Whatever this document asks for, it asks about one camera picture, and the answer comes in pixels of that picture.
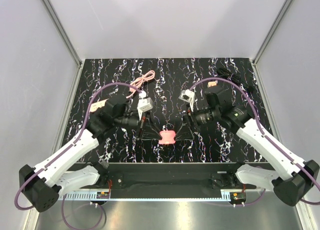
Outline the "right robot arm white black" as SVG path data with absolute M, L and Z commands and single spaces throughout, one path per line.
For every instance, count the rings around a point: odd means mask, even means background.
M 250 144 L 273 168 L 265 170 L 237 163 L 237 168 L 226 177 L 228 185 L 235 189 L 243 184 L 261 187 L 273 191 L 283 203 L 294 207 L 314 186 L 319 164 L 314 160 L 305 161 L 288 150 L 261 126 L 252 111 L 233 105 L 222 87 L 211 86 L 204 93 L 208 106 L 195 110 L 195 93 L 189 89 L 181 92 L 179 99 L 187 103 L 187 110 L 175 140 L 192 139 L 202 126 L 219 123 Z

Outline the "pink square charger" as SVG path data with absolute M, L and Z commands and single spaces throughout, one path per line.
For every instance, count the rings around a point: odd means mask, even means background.
M 160 145 L 171 145 L 175 144 L 176 132 L 174 130 L 162 130 L 159 132 L 161 139 L 158 141 Z

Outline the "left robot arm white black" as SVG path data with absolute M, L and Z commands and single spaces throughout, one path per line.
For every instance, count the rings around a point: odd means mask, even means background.
M 137 112 L 126 113 L 127 98 L 116 95 L 104 106 L 92 112 L 84 129 L 68 143 L 41 163 L 19 170 L 21 192 L 39 213 L 47 211 L 65 194 L 82 187 L 103 188 L 108 185 L 107 163 L 90 163 L 84 168 L 67 172 L 80 158 L 104 143 L 107 135 L 115 128 L 143 128 L 150 123 L 153 101 L 150 97 L 140 98 Z

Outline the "wooden red socket power strip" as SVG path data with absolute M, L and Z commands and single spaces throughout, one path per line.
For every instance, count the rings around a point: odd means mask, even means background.
M 207 83 L 207 87 L 210 88 L 210 87 L 215 87 L 217 86 L 218 82 L 215 80 L 215 81 L 209 81 Z

